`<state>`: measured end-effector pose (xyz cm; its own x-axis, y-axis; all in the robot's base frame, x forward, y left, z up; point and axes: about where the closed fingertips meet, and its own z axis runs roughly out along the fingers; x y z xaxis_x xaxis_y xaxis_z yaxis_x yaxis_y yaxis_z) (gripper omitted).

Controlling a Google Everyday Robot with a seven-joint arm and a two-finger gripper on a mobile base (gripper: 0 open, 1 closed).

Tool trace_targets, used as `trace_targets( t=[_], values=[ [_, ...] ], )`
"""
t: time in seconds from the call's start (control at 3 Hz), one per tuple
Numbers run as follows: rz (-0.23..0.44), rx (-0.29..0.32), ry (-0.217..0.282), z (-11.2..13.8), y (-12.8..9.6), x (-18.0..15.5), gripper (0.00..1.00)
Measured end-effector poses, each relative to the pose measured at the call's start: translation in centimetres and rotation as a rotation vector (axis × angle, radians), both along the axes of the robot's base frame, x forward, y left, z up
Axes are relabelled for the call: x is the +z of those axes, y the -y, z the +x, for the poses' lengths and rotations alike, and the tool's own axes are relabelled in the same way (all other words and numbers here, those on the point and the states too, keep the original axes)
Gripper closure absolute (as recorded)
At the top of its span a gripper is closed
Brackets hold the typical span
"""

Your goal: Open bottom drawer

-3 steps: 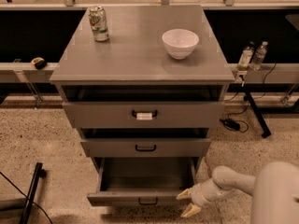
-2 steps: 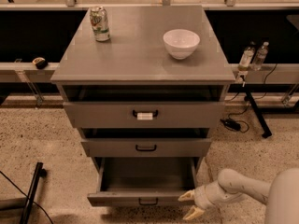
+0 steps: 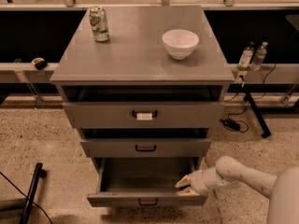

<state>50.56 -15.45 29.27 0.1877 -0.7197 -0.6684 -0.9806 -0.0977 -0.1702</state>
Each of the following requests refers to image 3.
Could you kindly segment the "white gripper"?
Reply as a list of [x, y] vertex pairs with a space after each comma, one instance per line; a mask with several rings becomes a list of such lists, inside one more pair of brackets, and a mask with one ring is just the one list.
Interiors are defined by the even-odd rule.
[[179, 196], [198, 196], [198, 194], [207, 193], [210, 189], [216, 188], [221, 182], [221, 176], [215, 168], [197, 170], [189, 175], [182, 177], [175, 185], [177, 189], [187, 187], [177, 192]]

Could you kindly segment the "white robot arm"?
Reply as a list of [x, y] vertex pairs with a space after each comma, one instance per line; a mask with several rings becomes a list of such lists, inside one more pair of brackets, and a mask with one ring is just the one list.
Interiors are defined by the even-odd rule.
[[180, 196], [199, 196], [214, 188], [232, 187], [242, 182], [269, 200], [266, 224], [299, 224], [299, 167], [279, 175], [249, 168], [236, 159], [222, 156], [213, 167], [182, 177], [176, 188]]

